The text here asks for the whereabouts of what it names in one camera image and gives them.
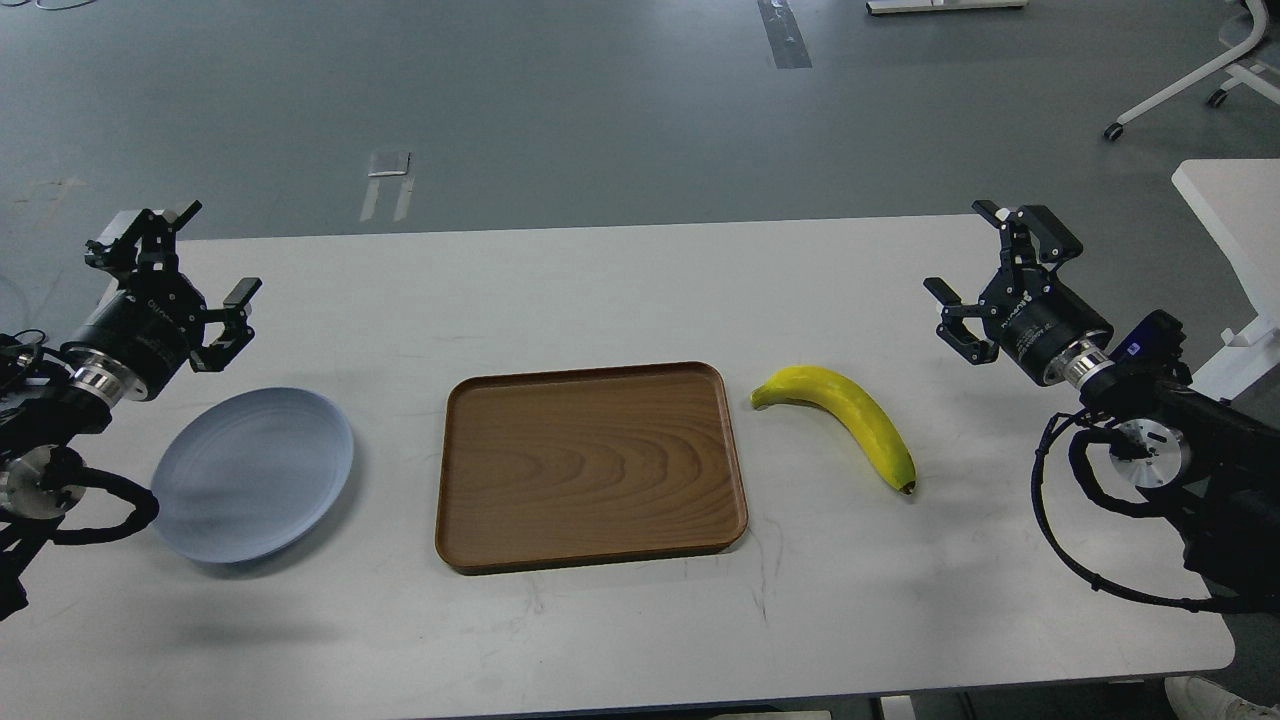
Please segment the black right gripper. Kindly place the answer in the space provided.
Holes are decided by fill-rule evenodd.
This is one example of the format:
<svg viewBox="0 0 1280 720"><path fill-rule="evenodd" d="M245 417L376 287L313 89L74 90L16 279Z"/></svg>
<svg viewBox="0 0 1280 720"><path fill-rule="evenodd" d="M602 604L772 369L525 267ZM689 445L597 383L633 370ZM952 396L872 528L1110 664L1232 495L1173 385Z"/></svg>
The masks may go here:
<svg viewBox="0 0 1280 720"><path fill-rule="evenodd" d="M1103 347L1114 337L1108 322L1057 282L1059 268L1084 252L1083 242L1044 205L977 200L972 210L998 232L998 270L978 304L964 304L940 277L923 281L941 306L936 334L972 365L995 363L1000 347L1036 384L1062 382L1059 357L1070 346L1088 340ZM968 328L970 318L986 319L988 340Z"/></svg>

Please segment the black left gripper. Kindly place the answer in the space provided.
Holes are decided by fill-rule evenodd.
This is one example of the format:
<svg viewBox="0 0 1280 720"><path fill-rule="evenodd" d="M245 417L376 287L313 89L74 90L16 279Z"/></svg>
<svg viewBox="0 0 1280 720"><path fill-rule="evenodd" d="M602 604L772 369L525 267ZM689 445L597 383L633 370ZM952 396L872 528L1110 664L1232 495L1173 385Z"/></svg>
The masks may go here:
<svg viewBox="0 0 1280 720"><path fill-rule="evenodd" d="M179 273L177 233L204 208L120 211L84 243L84 264L114 278L119 290L61 346L70 387L105 404L156 398L188 364L223 372L255 337L248 324L259 277L242 278L219 309ZM221 333L204 345L205 327Z"/></svg>

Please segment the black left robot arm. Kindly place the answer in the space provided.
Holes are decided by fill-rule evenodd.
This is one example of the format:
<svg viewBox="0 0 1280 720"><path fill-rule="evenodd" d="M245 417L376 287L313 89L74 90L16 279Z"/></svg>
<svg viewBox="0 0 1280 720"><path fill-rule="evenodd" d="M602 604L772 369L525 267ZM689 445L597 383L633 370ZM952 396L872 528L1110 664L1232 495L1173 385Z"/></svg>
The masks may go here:
<svg viewBox="0 0 1280 720"><path fill-rule="evenodd" d="M147 528L155 495L88 466L70 443L104 432L123 400L150 401L180 366L221 372L251 342L257 277L214 307L180 272L177 236L200 211L122 211L84 263L116 283L61 346L37 331L3 337L1 611L28 605L22 573L47 544L105 544Z"/></svg>

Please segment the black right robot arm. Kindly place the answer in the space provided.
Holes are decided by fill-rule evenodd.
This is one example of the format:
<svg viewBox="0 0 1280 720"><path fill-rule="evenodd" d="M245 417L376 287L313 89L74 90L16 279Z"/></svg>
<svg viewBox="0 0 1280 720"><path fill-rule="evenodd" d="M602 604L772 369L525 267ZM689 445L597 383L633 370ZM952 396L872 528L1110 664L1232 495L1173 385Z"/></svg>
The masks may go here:
<svg viewBox="0 0 1280 720"><path fill-rule="evenodd" d="M1120 343L1114 327L1059 278L1082 242L1043 205L973 211L998 232L998 268L974 304L941 278L937 336L973 365L1009 356L1037 386L1071 386L1080 409L1047 421L1034 451L1036 523L1059 560L1093 591L1190 612L1277 611L1277 429L1190 387L1181 323L1152 311ZM1044 509L1044 465L1069 436L1068 464L1096 506L1158 518L1183 542L1183 564L1228 591L1169 598L1112 582L1075 560Z"/></svg>

